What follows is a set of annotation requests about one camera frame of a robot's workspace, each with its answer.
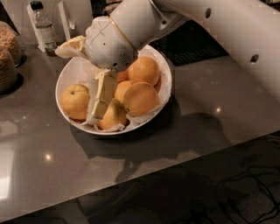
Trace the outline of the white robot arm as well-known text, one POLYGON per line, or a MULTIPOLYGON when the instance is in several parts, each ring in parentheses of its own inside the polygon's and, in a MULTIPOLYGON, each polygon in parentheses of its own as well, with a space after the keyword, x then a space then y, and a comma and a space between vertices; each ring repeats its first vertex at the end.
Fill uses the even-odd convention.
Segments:
POLYGON ((187 18, 280 98, 278 10, 260 0, 123 0, 109 15, 95 18, 84 37, 72 38, 55 50, 61 58, 82 57, 109 71, 98 84, 87 123, 96 124, 105 115, 116 74, 126 70, 147 44, 187 18))

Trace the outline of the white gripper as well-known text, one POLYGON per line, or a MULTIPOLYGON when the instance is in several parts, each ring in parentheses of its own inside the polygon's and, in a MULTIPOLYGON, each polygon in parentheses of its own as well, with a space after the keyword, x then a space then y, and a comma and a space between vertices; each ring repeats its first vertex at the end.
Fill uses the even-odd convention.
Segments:
POLYGON ((89 78, 90 100, 86 117, 89 125, 97 124, 104 117, 118 85, 116 71, 125 71, 138 57, 138 51, 110 17, 96 17, 86 37, 69 39, 58 46, 55 53, 63 59, 88 57, 95 66, 107 68, 89 78))

